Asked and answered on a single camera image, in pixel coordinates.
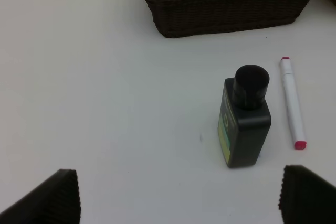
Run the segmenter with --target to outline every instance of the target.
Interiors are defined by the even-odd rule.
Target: white marker
[[[289,127],[297,150],[303,150],[307,146],[303,121],[300,110],[298,92],[296,90],[294,75],[290,59],[283,57],[280,62],[283,88],[286,94],[286,105],[288,112]]]

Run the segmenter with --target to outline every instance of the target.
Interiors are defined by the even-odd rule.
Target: yellow label
[[[222,114],[219,115],[218,136],[222,146],[225,161],[226,163],[228,163],[230,159],[230,140],[227,136],[226,129],[224,127]]]

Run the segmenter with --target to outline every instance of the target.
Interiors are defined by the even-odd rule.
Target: table surface
[[[336,7],[288,26],[166,39],[144,0],[0,0],[0,211],[76,169],[82,224],[282,223],[283,168],[336,184]],[[290,137],[279,60],[292,59],[308,147]],[[228,169],[224,80],[270,74],[272,126],[255,166]]]

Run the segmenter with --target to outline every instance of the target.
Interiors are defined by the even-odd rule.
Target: bottle cap
[[[257,65],[245,65],[236,72],[232,101],[241,109],[253,110],[262,106],[269,83],[268,72]]]

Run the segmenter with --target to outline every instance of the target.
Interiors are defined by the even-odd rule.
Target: bottle label
[[[235,117],[233,116],[232,109],[227,98],[227,91],[225,89],[223,94],[222,109],[219,115],[218,135],[227,164],[229,163],[231,154],[230,146],[232,141],[234,141],[237,137],[237,129],[237,123]]]

